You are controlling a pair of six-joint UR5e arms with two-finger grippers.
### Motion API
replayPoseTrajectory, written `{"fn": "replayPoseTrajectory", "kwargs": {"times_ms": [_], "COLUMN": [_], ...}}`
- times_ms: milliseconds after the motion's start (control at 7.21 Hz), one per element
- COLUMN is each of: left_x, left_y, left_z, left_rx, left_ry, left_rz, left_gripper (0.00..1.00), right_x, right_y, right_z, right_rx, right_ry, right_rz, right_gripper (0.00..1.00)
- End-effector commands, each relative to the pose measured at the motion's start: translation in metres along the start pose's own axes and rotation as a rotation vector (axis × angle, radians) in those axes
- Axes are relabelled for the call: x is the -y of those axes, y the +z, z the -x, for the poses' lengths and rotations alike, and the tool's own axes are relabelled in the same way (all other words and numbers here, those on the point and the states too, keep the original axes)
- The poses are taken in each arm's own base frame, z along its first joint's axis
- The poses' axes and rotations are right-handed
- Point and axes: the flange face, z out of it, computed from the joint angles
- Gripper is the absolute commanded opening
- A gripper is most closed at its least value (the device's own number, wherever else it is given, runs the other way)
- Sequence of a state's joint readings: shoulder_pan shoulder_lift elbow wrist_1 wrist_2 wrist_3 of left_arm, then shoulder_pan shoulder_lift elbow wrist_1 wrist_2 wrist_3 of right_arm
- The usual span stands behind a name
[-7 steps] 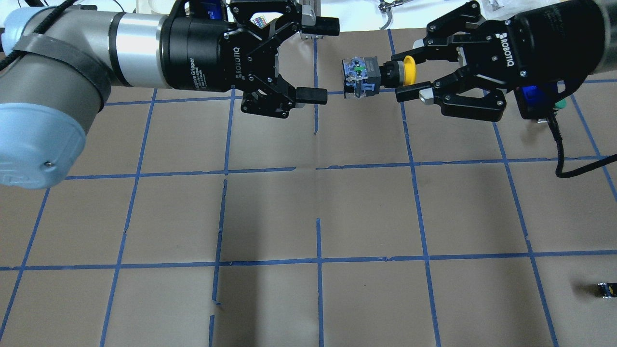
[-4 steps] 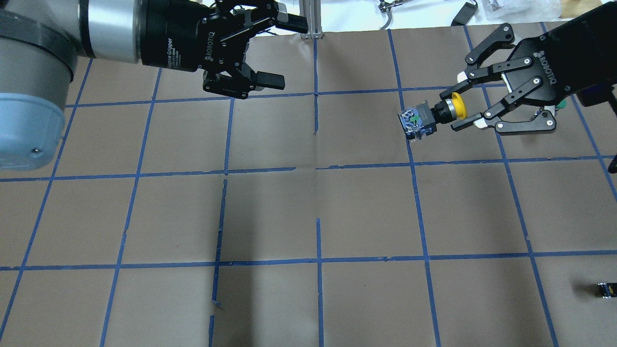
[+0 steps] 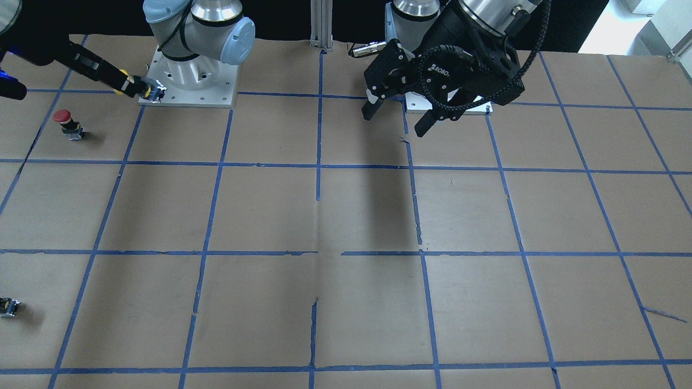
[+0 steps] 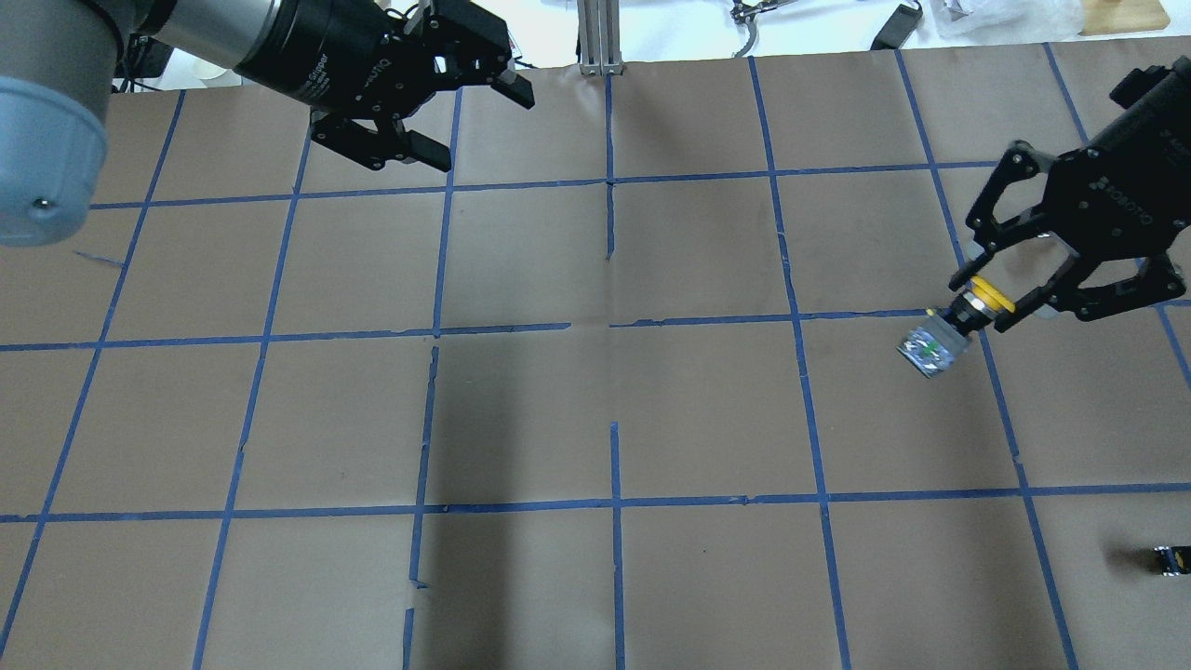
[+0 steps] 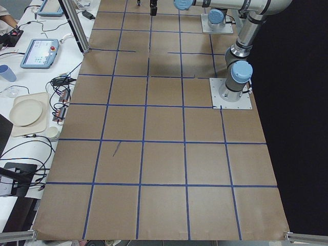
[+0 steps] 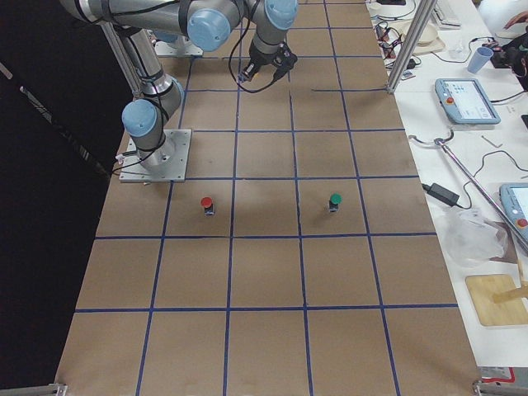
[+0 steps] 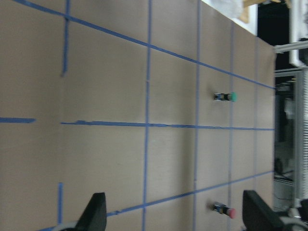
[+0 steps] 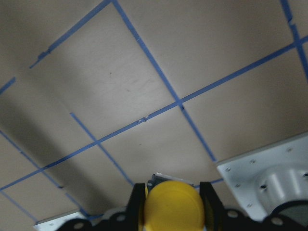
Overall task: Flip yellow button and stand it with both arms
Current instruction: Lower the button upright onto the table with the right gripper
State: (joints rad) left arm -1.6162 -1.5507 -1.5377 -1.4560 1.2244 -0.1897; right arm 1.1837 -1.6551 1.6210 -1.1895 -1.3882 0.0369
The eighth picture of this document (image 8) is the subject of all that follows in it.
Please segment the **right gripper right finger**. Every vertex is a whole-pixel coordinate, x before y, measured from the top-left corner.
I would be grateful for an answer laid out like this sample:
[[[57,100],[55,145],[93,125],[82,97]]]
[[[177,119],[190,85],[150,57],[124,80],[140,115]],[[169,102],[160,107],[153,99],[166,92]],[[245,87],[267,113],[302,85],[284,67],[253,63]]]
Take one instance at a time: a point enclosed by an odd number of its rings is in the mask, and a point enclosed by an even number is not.
[[[296,222],[284,215],[254,221],[236,209],[226,209],[210,182],[201,182],[199,194],[205,208],[208,231],[295,231]]]

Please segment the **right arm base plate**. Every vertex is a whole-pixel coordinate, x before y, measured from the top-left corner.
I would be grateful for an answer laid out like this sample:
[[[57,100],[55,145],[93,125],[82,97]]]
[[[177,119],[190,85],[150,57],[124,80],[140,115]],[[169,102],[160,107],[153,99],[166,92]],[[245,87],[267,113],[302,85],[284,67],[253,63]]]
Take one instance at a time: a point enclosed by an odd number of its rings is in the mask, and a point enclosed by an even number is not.
[[[240,207],[261,221],[286,203],[308,200],[308,134],[220,161],[217,169]]]

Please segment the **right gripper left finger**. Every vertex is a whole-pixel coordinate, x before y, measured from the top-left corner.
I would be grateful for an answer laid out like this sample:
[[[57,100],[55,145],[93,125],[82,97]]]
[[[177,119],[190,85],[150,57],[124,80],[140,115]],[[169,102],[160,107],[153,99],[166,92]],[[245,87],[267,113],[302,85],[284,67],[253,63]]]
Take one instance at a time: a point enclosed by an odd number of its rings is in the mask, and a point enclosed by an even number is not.
[[[146,199],[145,184],[136,183],[126,209],[116,212],[96,225],[81,218],[71,219],[58,228],[59,231],[141,231],[143,230],[143,208]]]

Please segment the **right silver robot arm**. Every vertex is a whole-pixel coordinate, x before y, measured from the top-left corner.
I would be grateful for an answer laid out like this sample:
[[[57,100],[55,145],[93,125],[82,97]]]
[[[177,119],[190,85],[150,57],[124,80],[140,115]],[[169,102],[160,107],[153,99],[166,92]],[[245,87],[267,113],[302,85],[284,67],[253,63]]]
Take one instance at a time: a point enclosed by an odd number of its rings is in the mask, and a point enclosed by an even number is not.
[[[210,182],[199,191],[187,181],[155,173],[145,183],[134,185],[123,209],[108,211],[93,225],[74,218],[62,231],[305,231],[308,228],[307,200],[277,206],[261,221],[235,208],[226,208]]]

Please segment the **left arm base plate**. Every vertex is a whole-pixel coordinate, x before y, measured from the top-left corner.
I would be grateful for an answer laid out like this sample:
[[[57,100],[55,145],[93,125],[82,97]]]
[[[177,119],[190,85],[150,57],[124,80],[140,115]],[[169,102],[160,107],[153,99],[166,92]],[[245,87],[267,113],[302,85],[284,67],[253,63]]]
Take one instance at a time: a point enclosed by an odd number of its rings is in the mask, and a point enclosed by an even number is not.
[[[66,213],[56,215],[51,218],[46,218],[38,221],[33,228],[36,231],[55,231],[67,221],[72,219],[86,219],[86,217],[79,210],[72,210]]]

